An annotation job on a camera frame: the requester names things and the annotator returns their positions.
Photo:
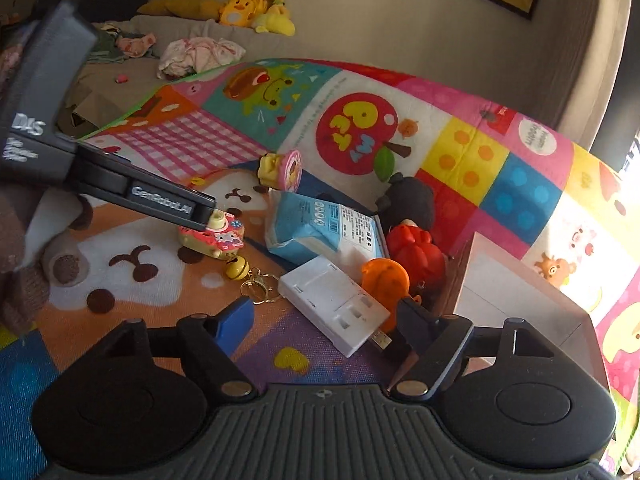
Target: black plush toy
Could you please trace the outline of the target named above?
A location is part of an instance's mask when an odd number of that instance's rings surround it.
[[[402,176],[402,173],[393,174],[389,184],[389,189],[376,200],[385,236],[402,220],[413,220],[420,229],[429,231],[435,220],[431,187],[413,176]]]

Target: yellow duck backpack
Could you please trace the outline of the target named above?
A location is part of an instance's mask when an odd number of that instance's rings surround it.
[[[220,23],[236,27],[250,27],[258,14],[267,10],[265,0],[229,0],[220,9]]]

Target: green leaf illustration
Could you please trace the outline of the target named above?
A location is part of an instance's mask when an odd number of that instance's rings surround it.
[[[396,160],[391,150],[385,146],[380,148],[373,160],[373,171],[376,172],[380,182],[389,180],[389,177],[394,174],[395,166]]]

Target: apple stem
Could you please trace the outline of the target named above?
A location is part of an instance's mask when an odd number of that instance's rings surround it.
[[[409,155],[411,155],[410,146],[403,146],[402,144],[394,144],[392,142],[383,142],[383,144],[392,152],[400,155],[402,158],[407,158]]]

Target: red plush toy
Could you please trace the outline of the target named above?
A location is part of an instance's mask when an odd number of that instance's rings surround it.
[[[445,281],[445,258],[431,241],[428,231],[406,220],[386,236],[389,254],[406,270],[410,286],[435,292]]]

